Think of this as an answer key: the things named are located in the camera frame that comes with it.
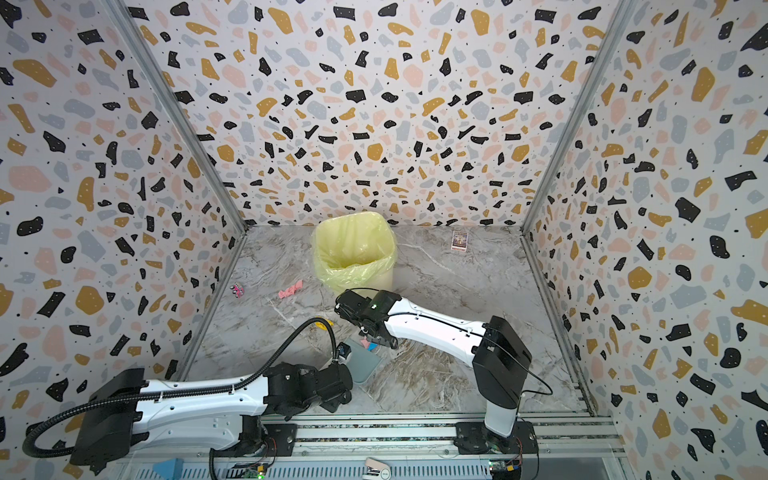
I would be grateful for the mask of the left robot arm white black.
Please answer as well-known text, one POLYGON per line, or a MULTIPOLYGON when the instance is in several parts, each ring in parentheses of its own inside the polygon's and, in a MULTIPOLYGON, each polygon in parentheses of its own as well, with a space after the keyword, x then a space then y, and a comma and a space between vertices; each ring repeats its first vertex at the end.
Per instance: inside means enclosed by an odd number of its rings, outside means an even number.
POLYGON ((288 456, 296 427, 266 427, 319 406, 330 413, 352 399, 349 369, 279 363, 240 387, 236 378, 175 383, 145 380, 140 369, 119 374, 94 394, 106 406, 85 413, 70 462, 93 473, 152 447, 211 449, 218 457, 288 456))

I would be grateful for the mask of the teal plastic dustpan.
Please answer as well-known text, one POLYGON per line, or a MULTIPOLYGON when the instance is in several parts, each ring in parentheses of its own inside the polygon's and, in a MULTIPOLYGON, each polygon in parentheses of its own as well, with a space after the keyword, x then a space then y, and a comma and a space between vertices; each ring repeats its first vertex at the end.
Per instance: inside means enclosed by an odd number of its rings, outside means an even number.
POLYGON ((381 363, 381 358, 367 350, 352 350, 345 365, 355 384, 364 384, 381 363))

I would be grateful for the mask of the cream trash bin yellow bag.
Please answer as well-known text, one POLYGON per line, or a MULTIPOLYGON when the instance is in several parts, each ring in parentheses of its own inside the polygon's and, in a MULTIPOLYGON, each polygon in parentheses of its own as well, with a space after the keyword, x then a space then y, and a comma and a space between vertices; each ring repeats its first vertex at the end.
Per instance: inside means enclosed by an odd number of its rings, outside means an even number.
POLYGON ((390 290, 397 260, 395 235, 376 212, 331 218, 312 234, 315 276, 336 294, 346 289, 390 290))

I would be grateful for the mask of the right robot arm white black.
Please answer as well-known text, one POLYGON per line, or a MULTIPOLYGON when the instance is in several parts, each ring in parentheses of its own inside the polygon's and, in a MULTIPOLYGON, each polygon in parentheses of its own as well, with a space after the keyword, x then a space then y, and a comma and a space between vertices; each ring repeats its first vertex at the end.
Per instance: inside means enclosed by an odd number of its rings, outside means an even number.
POLYGON ((506 319, 459 319, 387 290, 369 297, 365 289, 347 289, 336 298, 334 311, 380 346, 396 349, 403 340, 412 340, 472 369, 487 407, 483 422, 456 424, 454 445, 461 454, 522 452, 523 441, 515 429, 532 355, 506 319))

